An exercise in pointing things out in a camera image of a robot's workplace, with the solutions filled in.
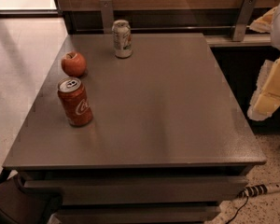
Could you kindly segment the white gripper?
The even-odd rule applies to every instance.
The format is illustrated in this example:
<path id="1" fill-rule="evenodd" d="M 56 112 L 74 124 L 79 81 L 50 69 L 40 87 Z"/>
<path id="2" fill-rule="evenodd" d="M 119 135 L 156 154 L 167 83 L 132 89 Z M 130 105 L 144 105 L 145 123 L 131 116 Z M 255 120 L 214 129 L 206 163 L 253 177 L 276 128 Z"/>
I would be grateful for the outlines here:
<path id="1" fill-rule="evenodd" d="M 272 46 L 280 50 L 280 3 L 252 21 L 249 29 L 258 33 L 271 32 Z M 269 118 L 280 106 L 280 58 L 266 60 L 260 68 L 257 88 L 251 97 L 247 115 L 254 121 Z"/>

